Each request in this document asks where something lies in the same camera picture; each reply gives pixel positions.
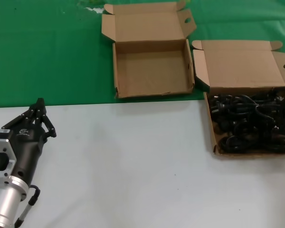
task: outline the open cardboard box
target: open cardboard box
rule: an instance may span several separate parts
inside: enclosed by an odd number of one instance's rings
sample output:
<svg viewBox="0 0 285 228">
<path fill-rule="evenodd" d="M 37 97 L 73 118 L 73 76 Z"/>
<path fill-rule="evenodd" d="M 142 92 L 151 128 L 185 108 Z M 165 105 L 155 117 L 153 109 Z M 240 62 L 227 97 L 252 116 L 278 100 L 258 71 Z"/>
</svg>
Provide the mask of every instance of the open cardboard box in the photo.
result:
<svg viewBox="0 0 285 228">
<path fill-rule="evenodd" d="M 114 83 L 119 98 L 187 94 L 194 88 L 186 37 L 196 29 L 185 1 L 109 5 L 102 33 L 114 40 Z"/>
<path fill-rule="evenodd" d="M 277 52 L 280 41 L 195 40 L 192 43 L 196 77 L 209 87 L 204 93 L 208 108 L 213 151 L 217 155 L 264 157 L 273 153 L 251 151 L 248 154 L 228 154 L 219 147 L 217 123 L 210 117 L 208 96 L 215 94 L 255 94 L 273 87 L 285 86 L 285 53 Z"/>
</svg>

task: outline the white table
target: white table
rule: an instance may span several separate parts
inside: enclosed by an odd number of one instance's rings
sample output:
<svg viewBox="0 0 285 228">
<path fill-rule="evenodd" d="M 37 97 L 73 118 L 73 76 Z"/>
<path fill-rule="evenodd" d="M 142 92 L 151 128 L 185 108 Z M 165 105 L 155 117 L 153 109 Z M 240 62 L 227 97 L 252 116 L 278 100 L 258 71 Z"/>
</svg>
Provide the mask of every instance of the white table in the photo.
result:
<svg viewBox="0 0 285 228">
<path fill-rule="evenodd" d="M 24 108 L 0 108 L 0 127 Z M 285 157 L 212 155 L 204 101 L 47 107 L 23 228 L 285 228 Z M 19 213 L 26 203 L 22 203 Z"/>
</svg>

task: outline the power cord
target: power cord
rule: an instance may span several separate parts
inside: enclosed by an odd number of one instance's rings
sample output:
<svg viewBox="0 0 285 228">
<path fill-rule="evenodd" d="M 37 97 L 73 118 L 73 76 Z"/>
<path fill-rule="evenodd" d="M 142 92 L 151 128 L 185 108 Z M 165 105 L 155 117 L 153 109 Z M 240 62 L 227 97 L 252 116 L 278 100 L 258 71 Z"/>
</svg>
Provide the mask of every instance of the power cord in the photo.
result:
<svg viewBox="0 0 285 228">
<path fill-rule="evenodd" d="M 25 207 L 24 211 L 22 212 L 22 214 L 19 216 L 19 218 L 15 222 L 15 228 L 19 228 L 22 225 L 22 223 L 23 223 L 25 217 L 27 216 L 29 210 L 35 205 L 35 203 L 37 202 L 38 197 L 40 195 L 40 189 L 36 185 L 31 185 L 29 188 L 35 189 L 35 193 L 30 198 L 30 200 L 28 201 L 28 204 Z"/>
<path fill-rule="evenodd" d="M 221 149 L 228 153 L 285 153 L 285 95 L 281 93 L 285 87 L 252 96 L 210 97 L 211 119 L 221 133 L 231 133 L 219 141 Z"/>
</svg>

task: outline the green tablecloth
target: green tablecloth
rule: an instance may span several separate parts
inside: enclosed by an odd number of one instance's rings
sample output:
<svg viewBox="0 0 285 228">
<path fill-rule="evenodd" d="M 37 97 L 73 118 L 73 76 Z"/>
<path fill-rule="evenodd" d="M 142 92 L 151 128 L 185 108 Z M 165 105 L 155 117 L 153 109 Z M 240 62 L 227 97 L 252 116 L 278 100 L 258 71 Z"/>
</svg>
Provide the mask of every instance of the green tablecloth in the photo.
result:
<svg viewBox="0 0 285 228">
<path fill-rule="evenodd" d="M 47 105 L 120 102 L 112 42 L 101 34 L 101 14 L 86 7 L 137 2 L 146 1 L 0 0 L 0 107 L 27 106 L 37 97 Z M 187 0 L 187 7 L 198 26 L 190 41 L 280 40 L 285 52 L 285 0 Z M 201 98 L 195 89 L 147 100 Z"/>
</svg>

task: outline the box lid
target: box lid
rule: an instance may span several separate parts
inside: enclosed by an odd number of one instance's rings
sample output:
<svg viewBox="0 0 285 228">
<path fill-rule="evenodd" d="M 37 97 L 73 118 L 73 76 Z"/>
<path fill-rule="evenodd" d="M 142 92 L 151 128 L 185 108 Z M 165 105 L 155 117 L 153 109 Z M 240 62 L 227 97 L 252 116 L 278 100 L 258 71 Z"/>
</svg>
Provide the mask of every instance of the box lid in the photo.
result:
<svg viewBox="0 0 285 228">
<path fill-rule="evenodd" d="M 116 42 L 185 39 L 196 29 L 190 9 L 179 2 L 105 4 L 102 33 Z"/>
<path fill-rule="evenodd" d="M 285 86 L 285 53 L 280 41 L 195 40 L 196 76 L 210 88 Z"/>
</svg>

